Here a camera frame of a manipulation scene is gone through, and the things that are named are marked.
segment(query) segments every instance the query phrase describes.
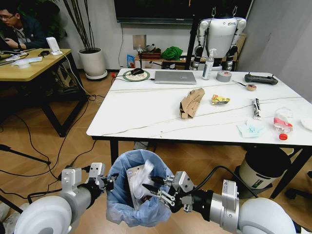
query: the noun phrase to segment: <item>plastic bottle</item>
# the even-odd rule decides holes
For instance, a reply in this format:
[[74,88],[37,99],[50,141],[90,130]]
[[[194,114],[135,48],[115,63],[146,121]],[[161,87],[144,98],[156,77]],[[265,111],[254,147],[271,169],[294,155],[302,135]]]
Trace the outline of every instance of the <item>plastic bottle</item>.
[[210,73],[211,73],[211,70],[212,70],[214,62],[215,62],[214,51],[216,51],[216,49],[210,49],[209,50],[209,57],[206,60],[205,68],[204,68],[204,72],[203,72],[203,76],[202,76],[203,79],[207,80],[210,78]]
[[277,109],[274,115],[274,127],[279,132],[280,140],[287,140],[288,135],[293,131],[293,125],[290,123],[293,120],[293,112],[286,108],[282,107]]

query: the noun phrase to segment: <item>tv screen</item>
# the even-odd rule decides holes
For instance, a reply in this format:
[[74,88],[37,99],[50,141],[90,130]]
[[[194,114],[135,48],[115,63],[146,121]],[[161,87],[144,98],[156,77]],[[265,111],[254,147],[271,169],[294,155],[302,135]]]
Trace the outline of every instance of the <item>tv screen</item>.
[[192,24],[193,14],[201,19],[211,18],[216,7],[219,16],[233,13],[246,18],[253,0],[114,0],[119,23]]

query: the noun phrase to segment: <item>wall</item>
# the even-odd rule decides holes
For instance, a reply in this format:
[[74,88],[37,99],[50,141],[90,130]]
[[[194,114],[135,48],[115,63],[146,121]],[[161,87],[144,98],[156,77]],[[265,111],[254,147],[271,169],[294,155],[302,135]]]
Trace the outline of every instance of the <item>wall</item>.
[[271,72],[311,102],[311,9],[311,0],[255,0],[238,69]]
[[[77,67],[82,68],[77,53],[83,48],[82,43],[63,1],[58,4],[61,9],[62,24],[68,33],[68,37],[60,43],[60,46],[61,48],[71,48]],[[118,54],[122,33],[120,23],[117,23],[116,20],[114,0],[90,0],[89,4],[96,46],[104,51],[106,68],[120,69]],[[187,52],[190,29],[191,25],[123,24],[124,43],[120,53],[120,65],[126,65],[127,54],[135,55],[137,53],[133,50],[132,35],[146,35],[147,44],[154,43],[162,51],[170,46],[178,46]]]

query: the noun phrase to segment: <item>silver laptop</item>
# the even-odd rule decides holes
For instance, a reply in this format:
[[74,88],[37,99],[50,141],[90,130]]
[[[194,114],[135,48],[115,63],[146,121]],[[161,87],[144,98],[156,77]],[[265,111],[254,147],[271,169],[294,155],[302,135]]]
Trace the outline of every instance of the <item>silver laptop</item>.
[[193,72],[155,72],[155,83],[157,84],[196,84]]

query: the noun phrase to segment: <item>white robot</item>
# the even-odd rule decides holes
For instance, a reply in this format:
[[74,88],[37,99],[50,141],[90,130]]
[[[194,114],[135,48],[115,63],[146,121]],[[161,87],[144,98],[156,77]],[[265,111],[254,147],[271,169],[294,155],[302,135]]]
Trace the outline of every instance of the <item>white robot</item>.
[[226,70],[230,71],[233,65],[233,57],[237,52],[236,43],[246,27],[246,20],[235,17],[237,7],[233,10],[232,18],[215,18],[215,7],[213,8],[211,19],[203,19],[197,28],[198,45],[195,47],[195,59],[192,70],[197,70],[204,47],[207,54],[211,49],[216,49],[214,53],[214,71],[222,70],[221,60],[226,59]]
[[[79,218],[105,190],[114,188],[117,175],[104,177],[105,165],[92,163],[89,178],[80,184],[81,168],[62,171],[62,191],[58,196],[47,196],[32,203],[17,221],[15,234],[69,234],[77,227]],[[183,207],[196,211],[206,221],[218,223],[233,234],[307,234],[292,221],[274,201],[266,198],[247,200],[239,208],[236,183],[224,180],[222,194],[197,187],[186,174],[177,172],[168,178],[151,177],[156,183],[170,186],[169,192],[151,185],[143,185],[157,196],[172,212]]]

